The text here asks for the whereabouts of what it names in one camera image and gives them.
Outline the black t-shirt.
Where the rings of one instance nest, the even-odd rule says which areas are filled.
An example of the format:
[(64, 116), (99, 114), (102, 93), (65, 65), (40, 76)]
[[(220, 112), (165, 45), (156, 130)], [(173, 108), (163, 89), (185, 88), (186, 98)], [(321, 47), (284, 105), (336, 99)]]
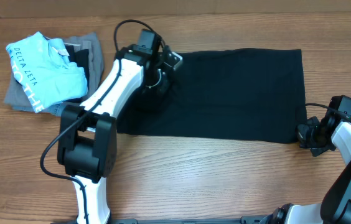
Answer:
[(302, 52), (237, 49), (182, 54), (167, 93), (137, 95), (118, 132), (294, 143), (307, 119)]

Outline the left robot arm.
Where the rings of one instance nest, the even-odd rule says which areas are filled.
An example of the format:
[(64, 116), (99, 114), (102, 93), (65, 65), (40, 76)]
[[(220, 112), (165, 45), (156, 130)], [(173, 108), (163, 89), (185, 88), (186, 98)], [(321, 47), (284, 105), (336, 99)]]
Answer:
[(162, 96), (182, 61), (159, 34), (143, 29), (137, 43), (116, 51), (113, 68), (96, 92), (63, 110), (57, 160), (75, 187), (75, 223), (111, 221), (106, 178), (116, 161), (116, 120), (137, 91)]

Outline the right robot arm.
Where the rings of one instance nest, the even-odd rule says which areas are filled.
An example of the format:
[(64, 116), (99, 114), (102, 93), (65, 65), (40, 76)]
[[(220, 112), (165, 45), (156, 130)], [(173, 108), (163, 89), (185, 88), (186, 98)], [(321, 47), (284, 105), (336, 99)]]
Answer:
[(351, 121), (340, 122), (331, 140), (341, 153), (346, 167), (323, 201), (312, 205), (285, 205), (263, 218), (261, 224), (351, 224)]

